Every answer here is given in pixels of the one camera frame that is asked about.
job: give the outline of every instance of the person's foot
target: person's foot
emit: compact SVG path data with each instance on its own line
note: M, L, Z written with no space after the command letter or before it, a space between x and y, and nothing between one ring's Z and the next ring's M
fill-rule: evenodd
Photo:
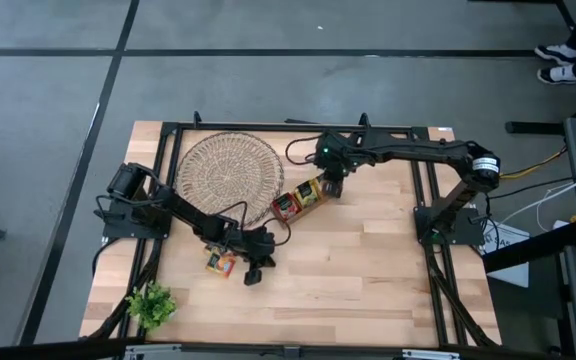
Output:
M560 66L570 65L576 61L576 50L566 45L539 45L535 48L535 54L544 60L554 60Z
M576 84L576 76L572 73L572 65L540 69L537 71L539 81L549 85Z

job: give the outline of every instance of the green plant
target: green plant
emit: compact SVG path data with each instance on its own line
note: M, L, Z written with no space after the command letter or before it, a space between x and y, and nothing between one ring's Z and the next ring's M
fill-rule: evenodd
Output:
M128 313L139 316L139 325L146 331L159 327L177 310L177 305L170 296L170 289L164 289L153 281L148 283L144 294L134 288L132 296L126 297L126 300L130 302Z

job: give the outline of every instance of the white cable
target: white cable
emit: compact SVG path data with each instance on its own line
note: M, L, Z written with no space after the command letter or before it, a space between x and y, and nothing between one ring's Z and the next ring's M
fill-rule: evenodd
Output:
M562 187L566 187L566 186L572 185L572 184L573 184L573 182L569 182L569 183L566 183L566 184L563 184L563 185L559 185L559 186L555 186L554 188L548 189L548 190L546 190L546 193L544 194L544 197L543 197L543 198L545 199L548 195L550 195L551 192L553 192L553 191L555 191L555 190L557 190L557 189L561 189ZM544 226L541 224L541 219L540 219L540 216L539 216L539 208L541 207L542 204L543 204L543 203L537 205L537 225L539 225L539 227L541 228L541 230L543 230L543 231L548 231L548 229L544 228Z
M546 201L548 201L548 200L550 200L550 199L554 199L554 198L556 198L557 196L565 193L566 191L568 191L568 190L570 190L570 189L574 189L574 188L576 188L576 183L568 186L567 188L559 191L558 193L555 193L555 194L553 194L553 195L547 196L547 197L545 197L545 198L543 198L543 199L541 199L541 200L539 200L539 201L535 201L534 203L532 203L532 204L530 204L530 205L524 206L523 208L521 208L521 209L515 211L514 213L508 215L508 217L506 217L506 218L505 218L501 223L499 223L499 224L500 224L500 225L503 225L503 224L506 223L506 221L510 220L510 219L513 218L515 215L517 215L517 214L519 214L519 213L522 213L522 212L530 209L531 207L537 206L537 205L539 205L539 204L541 204L541 203L543 203L543 202L546 202Z

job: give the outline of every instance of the wooden table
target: wooden table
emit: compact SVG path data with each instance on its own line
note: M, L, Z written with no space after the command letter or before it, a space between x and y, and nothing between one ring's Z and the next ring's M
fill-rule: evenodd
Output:
M152 166L161 122L136 122L126 162ZM183 133L180 156L214 131ZM431 139L453 139L449 128L430 128ZM284 191L320 173L314 166L286 161L290 140L313 133L252 132L279 154ZM171 154L166 149L161 178ZM291 157L303 158L314 143L297 143ZM424 193L430 191L422 166ZM443 195L457 174L437 166ZM292 239L277 248L275 269L263 269L263 281L243 285L247 264L239 261L230 279L204 269L204 244L191 229L173 220L165 241L158 281L172 289L179 310L148 335L151 340L251 344L437 346L429 281L417 243L410 163L390 161L363 166L344 182L341 199L330 200L292 225ZM269 224L278 239L285 231ZM126 291L134 239L119 240L99 258L81 335L96 330ZM452 246L460 298L490 338L500 343L484 267L467 246ZM449 340L456 342L450 306L443 299ZM131 324L130 334L136 333Z

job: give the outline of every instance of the round woven mat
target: round woven mat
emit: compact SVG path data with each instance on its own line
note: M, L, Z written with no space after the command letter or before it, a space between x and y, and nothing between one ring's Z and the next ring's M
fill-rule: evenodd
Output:
M246 133L223 132L205 138L186 153L176 189L207 214L246 201L247 226L266 216L283 184L284 170L270 145ZM243 208L239 205L222 215L241 222Z

